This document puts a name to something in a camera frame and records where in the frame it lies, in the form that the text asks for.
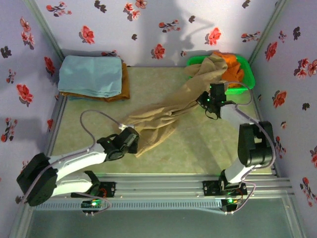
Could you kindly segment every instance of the brown cloth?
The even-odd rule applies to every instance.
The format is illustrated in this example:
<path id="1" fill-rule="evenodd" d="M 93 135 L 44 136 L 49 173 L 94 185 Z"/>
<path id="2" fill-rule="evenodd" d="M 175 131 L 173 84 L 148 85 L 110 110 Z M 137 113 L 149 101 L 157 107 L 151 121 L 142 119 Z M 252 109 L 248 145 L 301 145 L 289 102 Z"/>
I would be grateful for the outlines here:
<path id="1" fill-rule="evenodd" d="M 121 93 L 118 95 L 115 95 L 110 98 L 99 98 L 99 97 L 91 97 L 86 95 L 81 95 L 77 93 L 68 93 L 68 92 L 60 92 L 63 96 L 73 96 L 73 97 L 79 97 L 79 98 L 89 98 L 104 102 L 114 102 L 119 100 L 127 100 L 130 99 L 130 83 L 129 83 L 129 74 L 128 74 L 128 68 L 125 63 L 122 63 L 122 89 Z"/>
<path id="2" fill-rule="evenodd" d="M 226 70 L 225 60 L 212 54 L 201 64 L 185 68 L 185 73 L 192 78 L 178 91 L 168 95 L 160 103 L 148 105 L 133 112 L 124 120 L 120 120 L 125 125 L 134 125 L 140 135 L 136 157 L 159 145 L 170 136 L 180 117 L 198 105 L 197 98 L 204 91 L 209 90 L 210 83 L 220 82 Z"/>
<path id="3" fill-rule="evenodd" d="M 228 82 L 242 82 L 244 77 L 244 71 L 240 68 L 241 64 L 237 61 L 237 57 L 232 54 L 222 54 L 220 52 L 214 52 L 215 55 L 224 58 L 228 65 L 228 69 L 222 75 L 222 79 Z M 230 83 L 229 88 L 240 88 L 241 84 Z"/>

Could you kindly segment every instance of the orange cloth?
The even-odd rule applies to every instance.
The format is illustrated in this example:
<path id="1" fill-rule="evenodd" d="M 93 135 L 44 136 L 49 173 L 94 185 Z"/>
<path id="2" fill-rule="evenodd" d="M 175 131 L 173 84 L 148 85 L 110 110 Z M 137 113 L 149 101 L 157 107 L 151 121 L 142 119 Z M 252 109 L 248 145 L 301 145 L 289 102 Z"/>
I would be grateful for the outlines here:
<path id="1" fill-rule="evenodd" d="M 242 79 L 244 77 L 244 71 L 240 68 L 241 64 L 237 61 L 236 56 L 231 54 L 222 54 L 220 52 L 214 52 L 214 54 L 219 57 L 222 57 L 228 65 L 228 69 L 222 75 L 221 79 L 228 82 L 242 82 Z M 240 88 L 241 84 L 230 83 L 228 87 Z"/>
<path id="2" fill-rule="evenodd" d="M 67 93 L 67 92 L 60 92 L 63 96 L 73 96 L 73 97 L 80 97 L 80 98 L 89 98 L 104 102 L 114 102 L 119 100 L 127 100 L 130 99 L 130 83 L 129 83 L 129 75 L 128 75 L 128 68 L 125 63 L 122 63 L 122 89 L 121 93 L 118 95 L 115 95 L 110 98 L 98 98 L 98 97 L 91 97 L 86 95 L 81 95 L 77 93 Z"/>

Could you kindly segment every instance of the floral wallpaper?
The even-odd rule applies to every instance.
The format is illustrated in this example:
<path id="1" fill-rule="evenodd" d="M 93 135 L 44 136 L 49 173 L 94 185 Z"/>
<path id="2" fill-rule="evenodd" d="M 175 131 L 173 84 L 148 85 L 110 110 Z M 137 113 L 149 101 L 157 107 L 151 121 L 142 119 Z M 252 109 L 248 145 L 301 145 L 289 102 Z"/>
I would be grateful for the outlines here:
<path id="1" fill-rule="evenodd" d="M 65 56 L 116 55 L 130 66 L 185 66 L 213 50 L 248 59 L 277 2 L 34 1 Z"/>
<path id="2" fill-rule="evenodd" d="M 0 237 L 6 238 L 23 196 L 16 178 L 44 150 L 53 126 L 61 62 L 22 0 L 3 2 L 0 15 L 5 19 L 0 26 Z"/>
<path id="3" fill-rule="evenodd" d="M 289 1 L 251 65 L 259 108 L 273 125 L 277 164 L 281 175 L 291 179 L 308 237 L 317 234 L 314 3 Z"/>

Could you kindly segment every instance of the folded towel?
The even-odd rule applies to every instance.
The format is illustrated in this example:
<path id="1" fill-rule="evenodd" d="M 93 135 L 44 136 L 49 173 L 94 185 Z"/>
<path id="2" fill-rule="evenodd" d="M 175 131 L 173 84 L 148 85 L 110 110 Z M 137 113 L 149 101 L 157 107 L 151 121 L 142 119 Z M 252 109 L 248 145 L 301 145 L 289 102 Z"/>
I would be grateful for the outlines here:
<path id="1" fill-rule="evenodd" d="M 120 100 L 127 100 L 130 99 L 130 82 L 129 82 L 129 74 L 128 74 L 128 68 L 125 63 L 122 63 L 122 89 L 121 93 L 110 97 L 110 98 L 97 98 L 97 97 L 91 97 L 76 93 L 68 93 L 68 92 L 60 92 L 63 96 L 68 96 L 67 98 L 69 100 L 76 100 L 76 99 L 86 99 L 86 100 L 99 100 L 104 102 L 114 102 L 114 101 L 120 101 Z"/>
<path id="2" fill-rule="evenodd" d="M 221 76 L 226 70 L 225 60 L 212 54 L 201 64 L 185 68 L 185 73 L 193 78 L 176 92 L 168 95 L 161 102 L 141 108 L 120 120 L 125 125 L 135 125 L 140 135 L 138 153 L 135 156 L 139 157 L 170 136 L 175 131 L 180 118 L 198 106 L 197 98 L 204 91 L 209 90 L 210 84 L 223 82 Z"/>
<path id="3" fill-rule="evenodd" d="M 215 55 L 222 57 L 227 65 L 228 69 L 222 75 L 222 79 L 228 82 L 242 82 L 244 77 L 244 71 L 240 68 L 241 64 L 237 61 L 237 57 L 231 54 L 222 54 L 220 52 L 214 52 Z M 240 88 L 242 85 L 238 83 L 230 83 L 229 88 Z"/>
<path id="4" fill-rule="evenodd" d="M 67 56 L 59 70 L 58 89 L 91 97 L 109 98 L 121 93 L 119 57 Z"/>

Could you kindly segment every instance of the green basket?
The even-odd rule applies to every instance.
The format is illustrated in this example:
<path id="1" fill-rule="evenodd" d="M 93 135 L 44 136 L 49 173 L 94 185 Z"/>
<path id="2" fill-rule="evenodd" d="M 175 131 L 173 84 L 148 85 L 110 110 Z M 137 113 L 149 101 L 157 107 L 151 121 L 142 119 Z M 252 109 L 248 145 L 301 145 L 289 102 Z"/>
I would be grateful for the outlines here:
<path id="1" fill-rule="evenodd" d="M 187 66 L 197 63 L 202 63 L 204 61 L 204 58 L 208 56 L 194 56 L 191 57 L 187 61 Z M 256 84 L 256 81 L 254 79 L 253 73 L 251 71 L 250 65 L 248 61 L 243 58 L 242 56 L 236 56 L 237 61 L 241 64 L 240 68 L 244 71 L 244 77 L 242 79 L 242 82 L 246 84 L 250 89 L 253 89 L 253 87 Z M 244 91 L 248 90 L 246 87 L 240 87 L 240 88 L 228 88 L 226 91 L 226 95 L 233 95 L 233 94 L 241 94 Z"/>

